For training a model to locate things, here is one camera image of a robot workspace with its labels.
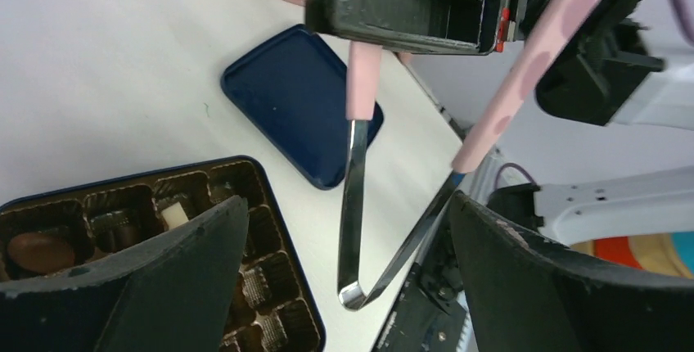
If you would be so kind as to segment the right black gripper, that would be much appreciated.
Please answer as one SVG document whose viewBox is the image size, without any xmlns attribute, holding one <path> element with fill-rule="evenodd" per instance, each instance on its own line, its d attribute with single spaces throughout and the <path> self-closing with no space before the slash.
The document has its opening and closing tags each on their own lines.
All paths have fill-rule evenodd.
<svg viewBox="0 0 694 352">
<path fill-rule="evenodd" d="M 393 52 L 485 56 L 521 38 L 533 0 L 305 0 L 304 23 L 320 34 Z"/>
</svg>

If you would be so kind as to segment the left gripper pink left finger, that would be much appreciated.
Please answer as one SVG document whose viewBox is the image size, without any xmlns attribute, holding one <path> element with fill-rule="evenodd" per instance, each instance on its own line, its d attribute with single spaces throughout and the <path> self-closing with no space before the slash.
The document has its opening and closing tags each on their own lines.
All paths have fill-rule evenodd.
<svg viewBox="0 0 694 352">
<path fill-rule="evenodd" d="M 216 351 L 249 226 L 234 196 L 56 276 L 1 285 L 4 351 Z"/>
</svg>

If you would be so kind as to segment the left gripper pink right finger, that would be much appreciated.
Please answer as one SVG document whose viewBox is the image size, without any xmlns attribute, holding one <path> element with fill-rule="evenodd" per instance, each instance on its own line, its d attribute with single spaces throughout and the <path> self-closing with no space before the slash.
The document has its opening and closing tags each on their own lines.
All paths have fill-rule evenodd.
<svg viewBox="0 0 694 352">
<path fill-rule="evenodd" d="M 479 350 L 692 350 L 692 280 L 571 250 L 463 192 L 448 220 Z"/>
</svg>

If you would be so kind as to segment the blue chocolate box with insert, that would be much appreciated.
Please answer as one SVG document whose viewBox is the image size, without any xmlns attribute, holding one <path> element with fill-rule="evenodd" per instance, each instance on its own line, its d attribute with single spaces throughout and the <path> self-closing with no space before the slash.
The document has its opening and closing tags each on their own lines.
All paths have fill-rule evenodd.
<svg viewBox="0 0 694 352">
<path fill-rule="evenodd" d="M 1 208 L 4 351 L 321 351 L 326 338 L 248 156 Z"/>
</svg>

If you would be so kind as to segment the milk oval chocolate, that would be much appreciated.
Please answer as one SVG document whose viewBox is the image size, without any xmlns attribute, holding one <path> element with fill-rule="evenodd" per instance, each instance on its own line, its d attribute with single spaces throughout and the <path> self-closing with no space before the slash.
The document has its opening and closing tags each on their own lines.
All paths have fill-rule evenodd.
<svg viewBox="0 0 694 352">
<path fill-rule="evenodd" d="M 7 244 L 7 254 L 23 270 L 49 274 L 75 264 L 73 246 L 64 238 L 43 232 L 26 232 L 14 236 Z"/>
</svg>

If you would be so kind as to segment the pink cat paw tongs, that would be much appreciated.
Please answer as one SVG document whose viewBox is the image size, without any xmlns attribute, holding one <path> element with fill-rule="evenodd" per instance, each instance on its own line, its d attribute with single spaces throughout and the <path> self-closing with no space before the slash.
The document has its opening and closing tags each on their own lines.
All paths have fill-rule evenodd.
<svg viewBox="0 0 694 352">
<path fill-rule="evenodd" d="M 566 48 L 570 39 L 601 0 L 550 0 L 537 24 L 526 37 L 524 47 L 504 77 L 480 120 L 466 136 L 461 149 L 453 152 L 453 139 L 433 139 L 424 129 L 416 129 L 410 143 L 403 147 L 406 156 L 396 150 L 384 151 L 404 167 L 412 160 L 421 169 L 426 156 L 433 156 L 427 177 L 415 181 L 432 187 L 435 178 L 443 182 L 434 192 L 412 231 L 407 235 L 370 292 L 359 284 L 363 221 L 364 180 L 367 162 L 367 126 L 378 88 L 381 43 L 352 42 L 349 46 L 347 111 L 349 146 L 345 185 L 340 213 L 340 244 L 337 265 L 337 295 L 340 303 L 357 311 L 377 299 L 416 250 L 436 216 L 456 190 L 454 178 L 474 171 L 521 108 L 528 92 L 547 72 Z"/>
</svg>

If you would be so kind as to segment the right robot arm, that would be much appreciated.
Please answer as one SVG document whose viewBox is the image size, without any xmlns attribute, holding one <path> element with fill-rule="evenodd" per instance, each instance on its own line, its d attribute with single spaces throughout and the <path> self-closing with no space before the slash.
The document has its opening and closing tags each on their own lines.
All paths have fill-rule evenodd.
<svg viewBox="0 0 694 352">
<path fill-rule="evenodd" d="M 650 0 L 307 0 L 313 32 L 351 42 L 346 117 L 348 179 L 363 176 L 364 129 L 372 117 L 381 49 L 482 59 L 467 90 L 495 90 L 458 154 L 420 158 L 436 175 L 469 174 L 521 106 L 535 100 L 558 119 L 692 129 L 693 68 L 667 66 L 642 39 L 640 4 Z M 693 49 L 692 0 L 659 0 L 654 17 L 672 16 L 677 46 Z"/>
</svg>

